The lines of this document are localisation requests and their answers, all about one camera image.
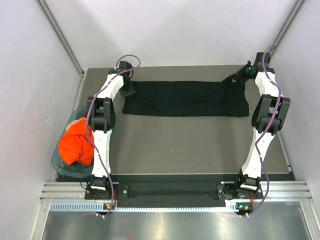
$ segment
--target white wall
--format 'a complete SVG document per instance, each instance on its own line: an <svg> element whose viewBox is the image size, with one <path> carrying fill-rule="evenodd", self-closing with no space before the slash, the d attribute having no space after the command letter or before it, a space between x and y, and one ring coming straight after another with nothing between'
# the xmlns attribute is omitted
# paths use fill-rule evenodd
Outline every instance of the white wall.
<svg viewBox="0 0 320 240"><path fill-rule="evenodd" d="M283 133L320 212L320 1L308 0L271 60L291 106Z"/></svg>
<svg viewBox="0 0 320 240"><path fill-rule="evenodd" d="M81 66L238 65L277 36L295 0L46 0Z"/></svg>
<svg viewBox="0 0 320 240"><path fill-rule="evenodd" d="M0 2L0 238L30 234L79 74L35 0Z"/></svg>

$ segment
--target blue plastic basket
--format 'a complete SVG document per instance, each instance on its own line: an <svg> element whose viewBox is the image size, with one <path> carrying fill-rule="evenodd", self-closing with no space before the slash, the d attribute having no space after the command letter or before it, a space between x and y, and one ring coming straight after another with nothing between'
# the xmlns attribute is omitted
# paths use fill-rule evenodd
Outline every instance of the blue plastic basket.
<svg viewBox="0 0 320 240"><path fill-rule="evenodd" d="M72 121L83 118L85 116L86 112L87 112L86 106L80 107L77 110L75 110L72 113L68 123L66 124L66 127ZM112 141L115 130L116 130L116 126L113 128L113 131L112 131L112 134L110 137L110 141ZM66 132L66 128L64 128L61 137L65 134L65 132ZM92 170L94 168L94 161L92 161L91 165L83 165L80 162L75 162L71 165L67 165L59 154L58 144L56 145L54 152L52 154L51 164L52 164L53 168L59 174L66 175L66 176L73 177L73 178L79 178L79 179L90 177L92 174Z"/></svg>

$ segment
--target crumpled orange cloth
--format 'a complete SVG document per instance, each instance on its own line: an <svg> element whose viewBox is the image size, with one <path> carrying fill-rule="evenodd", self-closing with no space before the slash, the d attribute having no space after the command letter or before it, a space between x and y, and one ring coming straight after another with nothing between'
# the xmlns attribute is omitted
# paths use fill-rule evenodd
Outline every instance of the crumpled orange cloth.
<svg viewBox="0 0 320 240"><path fill-rule="evenodd" d="M80 162L90 165L94 158L94 146L86 134L86 119L80 118L68 125L65 134L60 139L58 150L63 161L71 165ZM90 137L94 139L92 129L88 126Z"/></svg>

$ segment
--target folded black cloth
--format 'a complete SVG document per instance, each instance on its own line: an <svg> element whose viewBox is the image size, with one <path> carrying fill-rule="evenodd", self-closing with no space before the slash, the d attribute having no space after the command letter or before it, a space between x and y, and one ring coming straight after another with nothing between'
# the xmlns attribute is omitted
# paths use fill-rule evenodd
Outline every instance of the folded black cloth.
<svg viewBox="0 0 320 240"><path fill-rule="evenodd" d="M132 81L135 95L126 98L124 114L198 117L249 116L245 85L225 79L205 81Z"/></svg>

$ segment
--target purple cable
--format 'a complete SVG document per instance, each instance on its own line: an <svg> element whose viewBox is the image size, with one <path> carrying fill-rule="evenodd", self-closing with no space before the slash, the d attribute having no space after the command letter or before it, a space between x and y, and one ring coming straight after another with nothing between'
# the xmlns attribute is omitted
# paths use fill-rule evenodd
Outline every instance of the purple cable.
<svg viewBox="0 0 320 240"><path fill-rule="evenodd" d="M254 214L261 206L262 204L265 202L267 196L268 196L268 193L269 193L269 187L270 187L270 179L269 179L269 176L267 174L267 171L266 171L266 168L265 168L265 165L264 165L264 161L261 157L261 152L258 148L258 143L261 141L261 139L264 137L264 135L268 132L268 130L270 129L271 127L271 124L272 122L274 121L275 117L276 117L276 114L278 113L278 107L280 105L280 100L281 100L281 89L280 87L270 79L270 76L267 72L267 69L266 69L266 64L265 64L265 58L266 58L266 54L269 53L273 48L275 47L274 44L270 45L267 47L267 49L264 51L263 55L262 55L262 67L263 67L263 71L266 75L266 77L268 78L268 80L274 85L276 86L276 88L278 89L279 91L279 95L276 99L276 103L275 103L275 107L274 107L274 112L272 113L272 116L270 118L270 121L268 123L268 125L266 126L265 130L263 131L262 135L257 139L257 141L255 142L255 148L256 148L256 151L258 152L259 154L259 158L260 158L260 163L261 163L261 170L264 172L264 175L265 175L265 178L266 178L266 191L265 191L265 194L261 200L261 202L259 203L258 206L256 206L256 208L249 214L249 215L252 215Z"/></svg>
<svg viewBox="0 0 320 240"><path fill-rule="evenodd" d="M93 145L93 147L94 147L95 150L97 151L98 156L99 156L99 160L100 160L100 162L101 162L101 164L102 164L102 167L103 167L103 169L105 170L106 175L107 175L107 177L108 177L108 179L109 179L109 181L110 181L110 187L111 187L111 207L110 207L110 210L108 211L108 213L105 215L105 217L107 217L107 216L111 213L111 210L112 210L112 208L113 208L115 190L114 190L114 186L113 186L113 183L112 183L112 179L111 179L111 177L110 177L110 174L109 174L109 172L108 172L108 170L107 170L107 168L106 168L106 166L105 166L105 164L104 164L104 162L102 161L102 158L101 158L101 156L100 156L100 152L99 152L97 146L95 145L94 141L93 141L92 138L90 137L89 128L88 128L88 126L89 126L89 124L88 124L88 123L89 123L89 117L90 117L90 114L89 114L89 113L91 113L91 110L92 110L92 108L93 108L93 105L94 105L94 103L95 103L98 95L99 95L101 92L103 92L103 91L109 86L109 84L110 84L116 77L118 77L118 76L121 75L121 74L124 74L124 73L127 73L127 72L131 72L132 70L135 70L135 69L137 69L137 68L140 67L140 65L141 65L140 59L139 59L137 56L132 55L132 54L128 54L128 55L124 55L124 56L120 57L119 60L116 62L116 67L118 66L119 62L120 62L123 58L125 58L125 57L134 57L134 58L136 58L136 59L138 60L138 62L139 62L138 65L137 65L136 67L133 67L133 68L130 68L130 69L127 69L127 70L123 70L123 71L117 73L115 76L113 76L113 77L110 79L110 81L106 84L106 86L105 86L103 89L101 89L100 91L98 91L98 92L93 96L93 100L92 100L91 105L90 105L90 107L89 107L88 114L87 114L87 116L86 116L86 118L85 118L85 133L86 133L89 141L91 142L91 144ZM96 214L95 214L94 212L84 213L84 214L76 217L75 219L71 220L70 222L68 222L67 225L66 225L63 229L61 229L61 230L59 230L59 231L56 231L56 232L53 230L53 223L52 223L52 220L50 220L50 222L49 222L50 231L51 231L51 233L52 233L53 235L55 235L55 236L56 236L56 235L59 235L59 234L61 234L65 229L67 229L70 225L72 225L73 223L75 223L76 221L78 221L79 219L81 219L82 217L89 216L89 215L96 215Z"/></svg>

